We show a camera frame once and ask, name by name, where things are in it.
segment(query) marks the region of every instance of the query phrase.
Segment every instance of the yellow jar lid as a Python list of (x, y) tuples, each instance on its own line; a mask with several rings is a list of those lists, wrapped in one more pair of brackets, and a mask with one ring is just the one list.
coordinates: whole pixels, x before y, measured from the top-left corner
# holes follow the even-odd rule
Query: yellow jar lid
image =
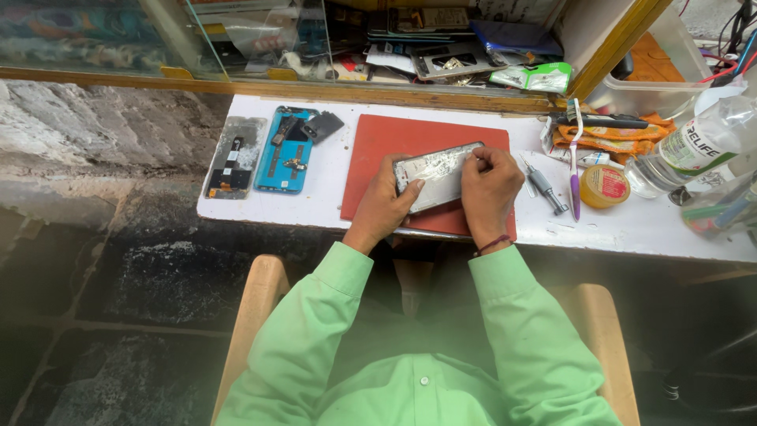
[(594, 208), (608, 208), (625, 201), (631, 194), (628, 179), (619, 169), (606, 165), (591, 166), (581, 175), (581, 201)]

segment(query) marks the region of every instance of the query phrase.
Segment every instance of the workbench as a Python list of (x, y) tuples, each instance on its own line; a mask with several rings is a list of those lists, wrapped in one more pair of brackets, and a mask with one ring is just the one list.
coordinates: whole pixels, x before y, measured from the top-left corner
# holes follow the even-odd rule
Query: workbench
[[(552, 183), (558, 198), (569, 204), (569, 165), (542, 153), (539, 132), (544, 128), (544, 123), (533, 115), (517, 117), (512, 114), (503, 116), (495, 113), (389, 105), (296, 102), (289, 99), (236, 95), (229, 109), (229, 116), (262, 117), (268, 120), (270, 126), (274, 111), (280, 105), (330, 111), (344, 122), (344, 126), (337, 133), (313, 147), (302, 192), (289, 195), (251, 190), (244, 200), (206, 199), (201, 195), (197, 206), (201, 217), (323, 230), (346, 230), (350, 227), (350, 222), (339, 218), (339, 210), (347, 181), (357, 121), (361, 114), (507, 130), (510, 151), (522, 170), (525, 170), (525, 166), (519, 157), (520, 154)], [(626, 202), (602, 210), (582, 204), (581, 220), (577, 223), (570, 211), (555, 216), (545, 197), (539, 195), (532, 199), (523, 189), (516, 199), (515, 210), (519, 244), (757, 262), (757, 249), (746, 233), (735, 234), (728, 240), (705, 240), (684, 225), (681, 209), (666, 196), (644, 199), (632, 193)], [(397, 233), (462, 239), (461, 236), (402, 228), (397, 230)]]

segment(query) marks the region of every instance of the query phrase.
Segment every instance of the green shirt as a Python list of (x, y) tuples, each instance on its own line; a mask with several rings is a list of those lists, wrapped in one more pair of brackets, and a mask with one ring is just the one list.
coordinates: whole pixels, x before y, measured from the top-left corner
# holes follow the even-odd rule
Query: green shirt
[(373, 362), (331, 389), (373, 261), (335, 243), (262, 326), (217, 426), (612, 424), (597, 359), (514, 246), (469, 262), (499, 380), (441, 354)]

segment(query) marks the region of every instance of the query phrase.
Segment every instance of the glass display case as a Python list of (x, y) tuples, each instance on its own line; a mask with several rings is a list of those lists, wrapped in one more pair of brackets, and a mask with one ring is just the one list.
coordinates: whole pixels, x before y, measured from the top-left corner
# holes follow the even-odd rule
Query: glass display case
[(322, 0), (187, 0), (230, 79), (332, 82)]
[(2, 0), (0, 65), (227, 80), (177, 0)]
[(670, 1), (0, 0), (0, 77), (545, 111)]

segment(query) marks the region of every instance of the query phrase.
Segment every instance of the purple toothbrush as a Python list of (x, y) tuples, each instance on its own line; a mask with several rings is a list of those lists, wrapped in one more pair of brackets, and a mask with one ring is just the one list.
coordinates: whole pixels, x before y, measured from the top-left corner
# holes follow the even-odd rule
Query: purple toothbrush
[[(570, 202), (573, 206), (573, 218), (578, 222), (581, 217), (581, 193), (578, 188), (578, 168), (575, 165), (575, 150), (578, 147), (578, 140), (584, 133), (584, 120), (581, 118), (581, 110), (578, 109), (578, 98), (573, 99), (575, 106), (575, 118), (578, 122), (578, 132), (570, 142)], [(570, 118), (571, 112), (568, 108), (568, 116)]]

